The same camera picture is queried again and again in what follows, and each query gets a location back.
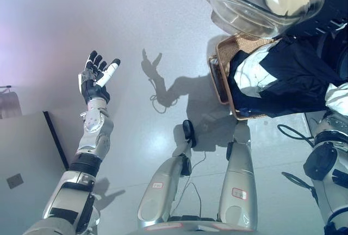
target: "silver leg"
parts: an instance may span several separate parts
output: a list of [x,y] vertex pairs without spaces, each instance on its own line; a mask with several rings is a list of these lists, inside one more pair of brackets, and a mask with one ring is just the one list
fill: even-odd
[[238,123],[234,138],[220,197],[219,221],[252,231],[257,228],[257,197],[246,123]]
[[147,227],[168,221],[185,156],[191,157],[191,141],[179,145],[153,175],[138,209],[138,226]]

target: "reflective floor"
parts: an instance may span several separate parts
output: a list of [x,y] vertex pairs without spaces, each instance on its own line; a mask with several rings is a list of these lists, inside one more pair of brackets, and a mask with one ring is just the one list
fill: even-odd
[[[0,13],[0,31],[7,35],[0,41],[0,84],[16,86],[23,114],[50,112],[69,161],[82,135],[79,114],[85,109],[77,73],[93,49],[108,61],[122,60],[108,85],[115,128],[96,186],[98,235],[136,229],[147,183],[182,140],[181,123],[187,118],[198,135],[192,163],[207,155],[192,173],[202,216],[216,218],[226,146],[236,121],[217,101],[208,74],[207,58],[226,35],[211,22],[206,0],[0,0],[0,8],[6,10]],[[283,136],[278,123],[309,135],[302,114],[248,122],[258,229],[269,235],[322,234],[324,224],[310,192],[281,175],[288,171],[309,182],[302,164],[310,148]],[[185,182],[180,181],[178,194]],[[190,187],[176,214],[198,212]]]

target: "wicker basket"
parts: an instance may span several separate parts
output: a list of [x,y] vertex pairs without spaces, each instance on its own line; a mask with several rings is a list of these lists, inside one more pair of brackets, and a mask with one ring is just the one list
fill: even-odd
[[[222,104],[229,104],[229,106],[231,106],[232,114],[237,118],[237,120],[241,121],[262,118],[266,115],[260,114],[254,116],[242,116],[240,112],[235,109],[233,97],[227,81],[229,75],[229,62],[239,50],[243,50],[246,53],[251,53],[260,46],[269,44],[271,42],[273,42],[273,40],[258,39],[247,35],[231,36],[216,45],[216,55],[210,57],[208,60],[210,74],[212,75],[217,97]],[[225,94],[225,92],[228,100],[221,99],[221,93]]]

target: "gray floor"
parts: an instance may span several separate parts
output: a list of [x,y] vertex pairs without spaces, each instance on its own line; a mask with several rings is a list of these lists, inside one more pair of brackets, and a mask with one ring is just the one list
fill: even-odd
[[[92,49],[106,60],[119,57],[109,82],[109,112],[115,122],[110,152],[101,165],[97,192],[99,235],[136,229],[136,211],[147,182],[181,139],[189,118],[199,145],[192,181],[202,197],[202,215],[216,217],[227,166],[226,145],[235,121],[217,102],[206,60],[224,36],[210,20],[206,0],[0,0],[0,84],[14,85],[24,114],[49,110],[71,161],[82,134],[85,109],[77,73]],[[144,74],[143,50],[150,61],[159,53],[158,73],[166,89],[164,109]],[[323,223],[310,192],[287,181],[281,171],[305,177],[310,153],[305,142],[287,139],[278,123],[309,134],[303,115],[251,120],[252,155],[262,234],[322,234]],[[181,180],[179,193],[185,179]],[[189,188],[177,214],[197,214],[197,195]]]

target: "robot finger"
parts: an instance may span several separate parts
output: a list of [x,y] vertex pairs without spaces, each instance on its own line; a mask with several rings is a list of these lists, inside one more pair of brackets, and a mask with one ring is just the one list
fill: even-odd
[[98,55],[98,53],[93,50],[92,53],[90,53],[90,55],[88,56],[88,60],[86,62],[86,65],[85,65],[85,69],[92,69],[93,68],[93,62],[94,62],[94,59],[96,58],[96,56]]
[[120,66],[121,60],[115,59],[109,66],[102,72],[102,76],[97,78],[96,84],[103,87],[107,81],[113,76],[116,69]]
[[99,71],[103,72],[104,69],[105,69],[105,67],[106,67],[106,65],[107,65],[107,62],[102,61],[102,63],[101,63],[100,66],[99,66]]
[[99,54],[97,57],[96,57],[96,60],[94,61],[94,65],[96,67],[98,67],[100,61],[103,59],[103,57]]

